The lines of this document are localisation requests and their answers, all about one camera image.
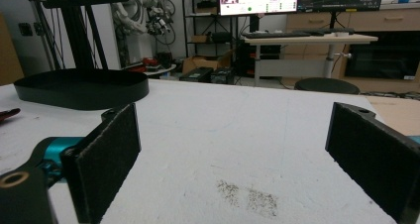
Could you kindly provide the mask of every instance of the white desk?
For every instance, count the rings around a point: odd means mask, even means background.
[[[143,150],[102,223],[394,223],[325,151],[334,101],[372,110],[356,95],[151,79],[136,103]],[[0,110],[15,107],[0,173],[43,138],[87,135],[103,112],[0,87]],[[59,223],[77,223],[66,185],[50,194]]]
[[[245,39],[245,43],[257,47],[255,86],[259,86],[261,76],[331,77],[336,44],[368,44],[373,41],[377,41],[377,38],[356,34],[347,37],[335,37],[333,34],[326,34],[323,37]],[[325,60],[261,59],[261,46],[296,44],[328,44],[328,55]]]

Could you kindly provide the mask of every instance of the wall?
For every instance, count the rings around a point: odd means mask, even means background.
[[[6,21],[23,73],[28,76],[50,70],[50,62],[41,37],[35,33],[32,37],[24,37],[19,31],[19,23],[29,23],[32,26],[38,21],[31,2],[0,0],[0,12]]]
[[[4,17],[0,12],[0,85],[15,82],[22,78],[21,65],[16,55],[9,30],[6,27]]]

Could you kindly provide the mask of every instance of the black foam pad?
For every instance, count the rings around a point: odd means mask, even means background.
[[[107,114],[110,118],[61,156],[80,223],[101,221],[141,150],[135,105]]]
[[[380,123],[364,108],[335,103],[326,150],[395,221],[416,223],[419,144]]]

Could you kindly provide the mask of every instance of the black chair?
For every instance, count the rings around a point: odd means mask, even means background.
[[[294,84],[294,89],[345,94],[359,94],[361,92],[355,85],[349,82],[323,77],[301,79]]]

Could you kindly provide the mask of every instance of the keyboard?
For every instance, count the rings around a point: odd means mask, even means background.
[[[294,30],[292,33],[307,33],[311,36],[324,36],[325,34],[331,33],[349,33],[349,35],[352,35],[355,33],[355,30],[353,28],[299,29]]]
[[[308,33],[252,33],[244,34],[248,39],[271,39],[271,38],[302,38],[310,37]]]

